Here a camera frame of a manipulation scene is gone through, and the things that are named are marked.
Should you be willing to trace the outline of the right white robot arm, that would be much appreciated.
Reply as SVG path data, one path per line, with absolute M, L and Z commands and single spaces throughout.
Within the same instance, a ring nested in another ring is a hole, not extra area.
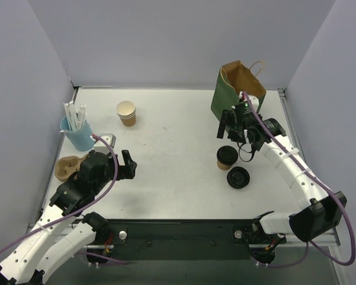
M 219 121 L 217 137 L 250 144 L 253 152 L 264 155 L 286 181 L 300 208 L 294 214 L 272 213 L 262 218 L 251 228 L 254 240 L 264 242 L 272 234 L 292 233 L 309 242 L 339 224 L 346 196 L 341 191 L 329 195 L 315 182 L 313 172 L 276 119 L 264 120 L 253 113 L 250 104 L 241 102 L 224 109 Z

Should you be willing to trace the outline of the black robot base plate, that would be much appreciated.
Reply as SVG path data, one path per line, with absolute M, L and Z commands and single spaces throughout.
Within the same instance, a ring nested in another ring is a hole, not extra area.
M 92 263 L 231 261 L 258 255 L 272 261 L 285 237 L 266 234 L 251 220 L 111 219 L 84 249 Z

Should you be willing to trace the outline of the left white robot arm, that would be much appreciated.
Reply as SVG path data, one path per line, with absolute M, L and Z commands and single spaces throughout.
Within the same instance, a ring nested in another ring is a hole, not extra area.
M 133 179 L 137 163 L 122 150 L 124 164 L 117 157 L 91 151 L 64 183 L 58 186 L 36 225 L 13 252 L 0 262 L 0 284 L 45 284 L 51 275 L 81 248 L 110 237 L 109 222 L 98 213 L 85 214 L 66 236 L 66 227 L 96 201 L 102 189 L 115 181 Z

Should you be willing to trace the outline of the green paper bag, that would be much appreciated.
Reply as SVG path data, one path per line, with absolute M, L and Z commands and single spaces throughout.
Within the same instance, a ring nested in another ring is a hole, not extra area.
M 211 102 L 211 111 L 219 121 L 223 110 L 230 110 L 239 101 L 241 91 L 258 99 L 258 105 L 254 108 L 259 113 L 266 96 L 266 90 L 258 80 L 262 68 L 262 61 L 256 61 L 251 66 L 233 61 L 220 68 Z

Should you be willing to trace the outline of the brown paper coffee cup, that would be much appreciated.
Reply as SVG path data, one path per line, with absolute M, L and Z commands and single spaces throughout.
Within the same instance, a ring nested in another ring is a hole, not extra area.
M 237 150 L 230 146 L 224 145 L 217 151 L 217 166 L 221 170 L 228 170 L 238 160 Z

